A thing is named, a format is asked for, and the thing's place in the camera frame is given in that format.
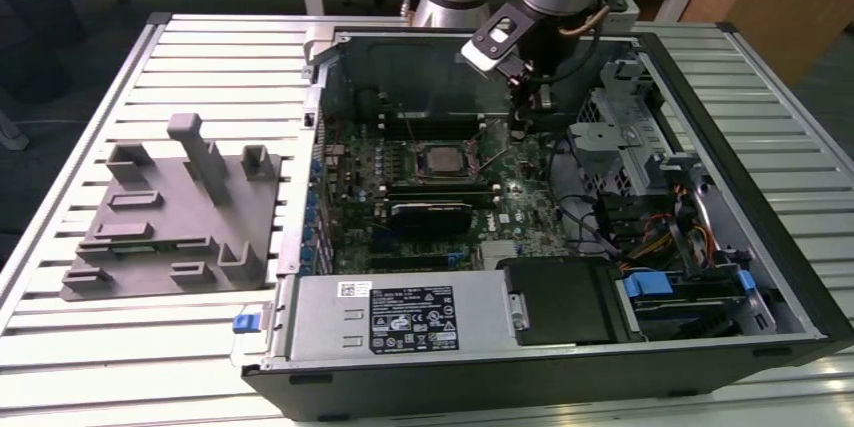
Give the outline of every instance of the gray floor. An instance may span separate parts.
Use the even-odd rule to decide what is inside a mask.
[[[62,123],[26,123],[31,138],[25,152],[0,149],[0,267],[27,227],[42,198],[74,148],[90,118],[122,65],[151,12],[305,14],[302,0],[73,0],[90,32],[81,45],[61,51],[73,72],[74,87],[50,104],[29,106],[0,91],[0,105],[21,122],[62,120]],[[394,15],[401,0],[328,0],[330,15]],[[797,86],[796,93],[837,137],[849,155],[854,154],[854,36],[844,34]]]

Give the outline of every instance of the blue latch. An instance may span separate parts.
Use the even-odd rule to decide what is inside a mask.
[[[641,286],[632,275],[624,279],[624,287],[626,287],[626,294],[629,294],[629,298],[638,297],[641,295]]]
[[[673,286],[665,272],[637,272],[624,279],[629,297],[673,294]]]
[[[739,280],[743,283],[743,287],[745,287],[747,292],[753,292],[757,290],[757,281],[753,279],[753,275],[747,270],[739,271]]]
[[[231,325],[235,334],[250,334],[262,331],[262,314],[241,314]]]

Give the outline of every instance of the red wire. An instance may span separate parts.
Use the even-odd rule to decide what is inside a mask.
[[[670,214],[654,214],[650,216],[649,220],[646,221],[646,226],[644,227],[644,242],[646,242],[646,239],[650,238],[650,228],[653,227],[653,221],[656,219],[664,219],[672,217]]]

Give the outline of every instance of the white sticker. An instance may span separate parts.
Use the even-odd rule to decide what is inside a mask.
[[[338,296],[340,297],[369,297],[372,295],[372,287],[374,283],[369,281],[361,282],[340,282],[338,283]]]

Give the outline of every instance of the motherboard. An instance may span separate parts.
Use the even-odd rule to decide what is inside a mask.
[[[548,150],[501,118],[329,122],[337,274],[494,268],[569,253]]]

